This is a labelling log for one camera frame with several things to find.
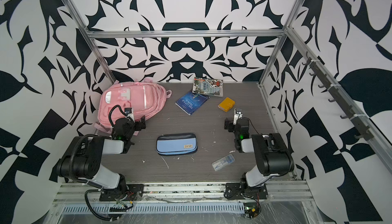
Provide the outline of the aluminium front rail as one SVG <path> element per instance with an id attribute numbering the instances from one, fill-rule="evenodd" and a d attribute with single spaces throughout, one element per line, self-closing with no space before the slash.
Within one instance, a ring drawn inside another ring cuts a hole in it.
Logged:
<path id="1" fill-rule="evenodd" d="M 227 199 L 229 194 L 226 182 L 145 182 L 143 189 L 135 188 L 132 183 L 130 189 L 121 194 L 121 203 L 223 203 L 240 202 L 314 202 L 313 194 L 305 181 L 269 181 L 257 196 L 249 193 L 237 193 L 235 197 Z"/>

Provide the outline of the blue Little Prince book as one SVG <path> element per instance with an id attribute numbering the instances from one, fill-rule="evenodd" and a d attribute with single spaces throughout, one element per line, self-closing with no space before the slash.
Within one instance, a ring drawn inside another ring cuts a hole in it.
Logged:
<path id="1" fill-rule="evenodd" d="M 207 95 L 196 94 L 189 91 L 176 101 L 176 106 L 178 106 L 186 114 L 192 115 L 208 99 L 209 96 Z"/>

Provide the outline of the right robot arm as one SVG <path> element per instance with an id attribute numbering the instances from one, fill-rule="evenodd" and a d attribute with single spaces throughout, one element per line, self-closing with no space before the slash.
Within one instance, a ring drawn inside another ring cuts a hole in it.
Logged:
<path id="1" fill-rule="evenodd" d="M 249 133 L 250 120 L 225 119 L 224 129 L 234 134 L 235 149 L 240 153 L 253 153 L 256 165 L 243 174 L 242 189 L 259 188 L 275 177 L 284 176 L 294 170 L 294 160 L 279 133 Z"/>

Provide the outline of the grey hook rack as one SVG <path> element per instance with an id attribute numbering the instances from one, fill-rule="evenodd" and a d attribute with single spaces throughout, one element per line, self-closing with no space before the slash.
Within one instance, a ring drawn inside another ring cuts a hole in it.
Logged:
<path id="1" fill-rule="evenodd" d="M 371 127 L 369 126 L 369 123 L 365 121 L 366 115 L 355 107 L 354 101 L 351 100 L 347 92 L 337 83 L 336 79 L 331 76 L 319 59 L 311 58 L 308 51 L 305 56 L 306 62 L 303 65 L 308 66 L 312 70 L 310 76 L 317 77 L 320 80 L 321 84 L 318 85 L 318 87 L 327 91 L 332 97 L 328 101 L 330 103 L 337 103 L 343 111 L 344 114 L 341 115 L 340 118 L 349 119 L 357 129 L 358 134 L 354 137 L 366 141 L 373 139 L 374 134 L 371 132 Z"/>

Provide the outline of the clear plastic ruler box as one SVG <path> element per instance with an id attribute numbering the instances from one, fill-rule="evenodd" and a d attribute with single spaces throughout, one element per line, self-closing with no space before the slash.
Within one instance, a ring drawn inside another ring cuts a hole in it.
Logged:
<path id="1" fill-rule="evenodd" d="M 212 167 L 215 171 L 221 170 L 222 168 L 235 162 L 235 158 L 232 154 L 228 154 L 221 159 L 216 160 L 212 163 Z"/>

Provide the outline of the small green circuit board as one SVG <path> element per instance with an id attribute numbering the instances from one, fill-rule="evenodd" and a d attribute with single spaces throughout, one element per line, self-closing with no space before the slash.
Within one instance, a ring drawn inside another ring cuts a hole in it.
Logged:
<path id="1" fill-rule="evenodd" d="M 245 206 L 244 217 L 254 219 L 261 213 L 261 206 L 256 203 L 255 206 Z"/>

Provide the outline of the aluminium frame crossbar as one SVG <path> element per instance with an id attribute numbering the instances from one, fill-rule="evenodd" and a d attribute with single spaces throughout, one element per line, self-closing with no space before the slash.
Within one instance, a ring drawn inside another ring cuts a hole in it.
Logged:
<path id="1" fill-rule="evenodd" d="M 156 31 L 87 31 L 91 39 L 104 38 L 192 38 L 192 37 L 280 37 L 281 29 L 270 30 L 156 30 Z"/>

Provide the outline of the illustrated Chinese story book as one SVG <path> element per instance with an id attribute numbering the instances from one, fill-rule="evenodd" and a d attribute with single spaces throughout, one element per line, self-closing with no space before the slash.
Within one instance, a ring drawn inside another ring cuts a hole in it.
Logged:
<path id="1" fill-rule="evenodd" d="M 192 92 L 200 95 L 223 97 L 223 80 L 195 77 Z"/>

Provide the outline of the small yellow notebook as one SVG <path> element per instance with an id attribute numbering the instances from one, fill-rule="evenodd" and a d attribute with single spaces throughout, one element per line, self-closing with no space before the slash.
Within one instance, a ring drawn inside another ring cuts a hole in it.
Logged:
<path id="1" fill-rule="evenodd" d="M 226 97 L 219 105 L 218 108 L 224 112 L 228 112 L 235 105 L 235 101 L 229 97 Z"/>

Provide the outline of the blue pencil case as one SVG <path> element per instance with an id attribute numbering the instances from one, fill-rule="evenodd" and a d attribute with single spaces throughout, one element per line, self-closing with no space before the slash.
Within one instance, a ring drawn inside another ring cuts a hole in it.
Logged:
<path id="1" fill-rule="evenodd" d="M 167 134 L 157 138 L 156 151 L 161 156 L 186 155 L 198 150 L 194 133 Z"/>

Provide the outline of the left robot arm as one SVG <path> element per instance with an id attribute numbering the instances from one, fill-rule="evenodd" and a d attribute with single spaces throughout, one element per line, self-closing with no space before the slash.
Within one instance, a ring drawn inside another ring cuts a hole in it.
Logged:
<path id="1" fill-rule="evenodd" d="M 103 166 L 102 156 L 126 154 L 134 144 L 131 141 L 134 133 L 145 128 L 145 116 L 137 121 L 125 117 L 115 122 L 110 137 L 95 134 L 74 137 L 56 165 L 57 175 L 100 190 L 126 193 L 125 177 Z"/>

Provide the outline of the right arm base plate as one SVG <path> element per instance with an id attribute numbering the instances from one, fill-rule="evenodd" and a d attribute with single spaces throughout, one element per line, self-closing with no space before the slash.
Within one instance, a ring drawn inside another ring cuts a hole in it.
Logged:
<path id="1" fill-rule="evenodd" d="M 268 198 L 268 191 L 265 186 L 250 188 L 241 183 L 226 183 L 224 198 L 229 200 L 266 200 Z"/>

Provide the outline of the pink student backpack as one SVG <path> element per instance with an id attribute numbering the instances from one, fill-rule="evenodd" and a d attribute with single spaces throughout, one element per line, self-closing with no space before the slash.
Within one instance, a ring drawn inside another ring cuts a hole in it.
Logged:
<path id="1" fill-rule="evenodd" d="M 109 122 L 109 112 L 116 105 L 119 105 L 123 111 L 131 108 L 136 121 L 139 121 L 142 116 L 148 120 L 163 109 L 172 93 L 171 90 L 166 90 L 165 87 L 151 81 L 123 83 L 117 81 L 103 92 L 98 109 L 98 122 L 94 127 L 110 134 L 112 127 Z"/>

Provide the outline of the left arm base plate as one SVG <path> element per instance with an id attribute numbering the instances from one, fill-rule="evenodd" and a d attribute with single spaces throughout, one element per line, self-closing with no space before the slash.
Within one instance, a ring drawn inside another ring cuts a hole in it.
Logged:
<path id="1" fill-rule="evenodd" d="M 99 200 L 101 202 L 113 202 L 116 199 L 121 201 L 134 201 L 143 196 L 144 184 L 127 184 L 124 191 L 119 188 L 104 189 L 101 192 Z"/>

